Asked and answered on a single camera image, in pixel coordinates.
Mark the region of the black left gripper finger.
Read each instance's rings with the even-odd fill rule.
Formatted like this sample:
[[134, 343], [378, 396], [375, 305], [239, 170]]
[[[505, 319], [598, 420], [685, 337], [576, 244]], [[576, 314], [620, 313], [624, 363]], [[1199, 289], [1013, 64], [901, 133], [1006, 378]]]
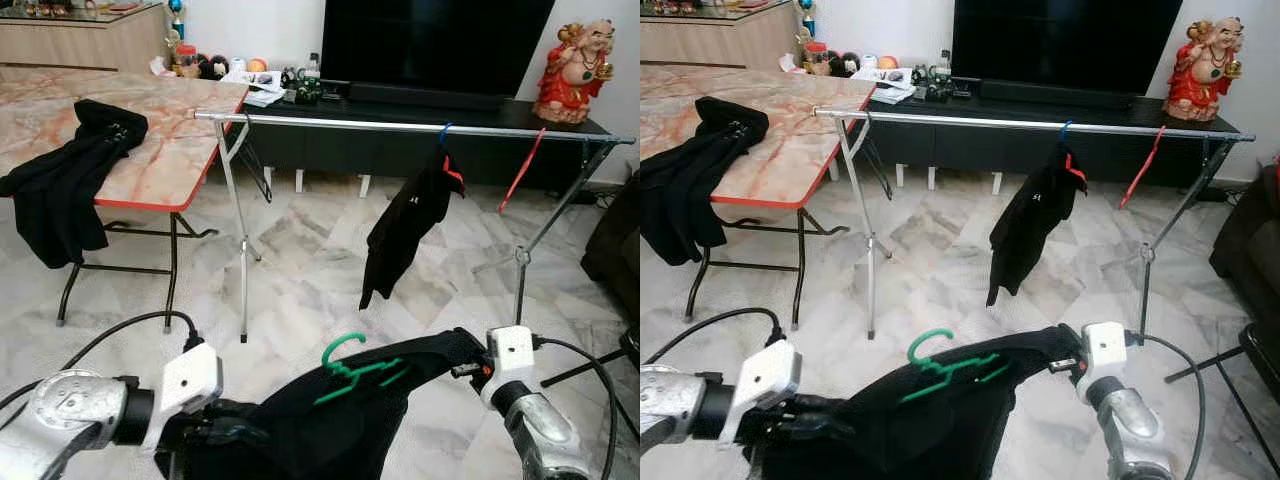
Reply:
[[248, 413], [236, 413], [225, 417], [227, 444], [244, 444], [264, 449], [270, 445], [270, 431], [255, 425]]
[[844, 419], [845, 398], [805, 396], [805, 438], [808, 440], [852, 442], [856, 429]]

